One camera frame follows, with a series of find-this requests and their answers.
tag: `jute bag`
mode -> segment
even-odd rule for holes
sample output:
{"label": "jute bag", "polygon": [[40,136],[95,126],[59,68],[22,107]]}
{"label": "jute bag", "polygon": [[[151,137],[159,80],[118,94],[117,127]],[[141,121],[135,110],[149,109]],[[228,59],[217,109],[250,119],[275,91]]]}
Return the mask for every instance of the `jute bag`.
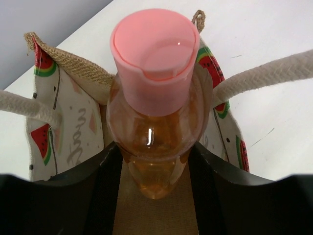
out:
{"label": "jute bag", "polygon": [[[204,19],[200,10],[192,19],[199,32],[204,27]],[[30,179],[35,181],[74,167],[111,142],[105,105],[114,75],[84,58],[46,45],[35,33],[25,34],[25,39],[28,48],[36,52],[34,97],[26,99],[1,91],[0,110],[27,116],[26,132],[32,156]],[[228,100],[247,90],[313,77],[313,50],[224,80],[217,60],[201,39],[196,62],[207,68],[214,87],[208,127],[200,142],[215,155],[249,171],[245,143]],[[75,106],[77,104],[83,104],[85,110]],[[76,159],[68,159],[74,151]],[[123,164],[113,233],[198,234],[188,166],[168,197],[151,200],[140,194],[127,165]]]}

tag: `burlap trim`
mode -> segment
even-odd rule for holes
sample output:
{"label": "burlap trim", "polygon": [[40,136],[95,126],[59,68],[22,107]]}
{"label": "burlap trim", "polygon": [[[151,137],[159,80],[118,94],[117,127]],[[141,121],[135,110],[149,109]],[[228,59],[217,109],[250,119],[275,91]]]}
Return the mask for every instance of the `burlap trim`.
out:
{"label": "burlap trim", "polygon": [[105,69],[87,59],[48,46],[34,32],[24,34],[24,38],[29,50],[35,49],[34,39],[41,49],[50,55],[92,98],[102,105],[107,104],[112,79],[115,75],[108,73]]}

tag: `pink bottle cap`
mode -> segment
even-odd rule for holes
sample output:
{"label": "pink bottle cap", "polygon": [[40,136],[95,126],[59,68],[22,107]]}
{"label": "pink bottle cap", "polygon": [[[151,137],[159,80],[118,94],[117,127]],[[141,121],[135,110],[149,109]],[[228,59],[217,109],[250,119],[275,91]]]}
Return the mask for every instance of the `pink bottle cap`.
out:
{"label": "pink bottle cap", "polygon": [[137,112],[161,117],[181,108],[200,43],[197,28],[183,15],[147,9],[125,17],[110,47],[124,96]]}

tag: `white table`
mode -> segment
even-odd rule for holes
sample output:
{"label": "white table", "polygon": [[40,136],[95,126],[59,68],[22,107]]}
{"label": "white table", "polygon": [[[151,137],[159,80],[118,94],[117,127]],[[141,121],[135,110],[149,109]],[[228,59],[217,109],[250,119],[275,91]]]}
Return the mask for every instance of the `white table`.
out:
{"label": "white table", "polygon": [[[226,78],[313,48],[311,0],[114,0],[58,47],[115,73],[109,48],[114,26],[134,11],[153,7],[172,9],[189,18],[203,10],[207,19],[201,36]],[[6,90],[31,97],[33,68]],[[313,173],[312,90],[313,79],[247,92],[230,100],[252,173],[274,180],[291,173]],[[1,112],[0,122],[0,172],[27,179],[24,118]]]}

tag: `jute loop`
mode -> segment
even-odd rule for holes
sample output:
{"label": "jute loop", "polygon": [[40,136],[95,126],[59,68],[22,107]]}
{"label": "jute loop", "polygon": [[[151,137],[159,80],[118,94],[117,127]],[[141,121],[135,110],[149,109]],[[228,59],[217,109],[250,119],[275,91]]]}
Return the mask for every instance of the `jute loop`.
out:
{"label": "jute loop", "polygon": [[100,104],[107,104],[110,86],[115,75],[108,73],[105,69],[87,59],[48,46],[34,32],[24,34],[24,38],[29,50],[35,49],[33,41],[35,39],[40,48],[51,56],[83,90]]}
{"label": "jute loop", "polygon": [[274,60],[226,79],[213,90],[212,107],[245,91],[313,77],[313,50]]}
{"label": "jute loop", "polygon": [[198,32],[201,33],[202,30],[204,29],[205,13],[204,13],[203,11],[201,11],[201,10],[198,10],[198,11],[194,14],[194,16],[193,16],[191,22],[192,22],[193,24],[196,23]]}
{"label": "jute loop", "polygon": [[61,115],[46,105],[2,90],[0,90],[0,110],[43,121],[52,129],[58,128],[62,121]]}

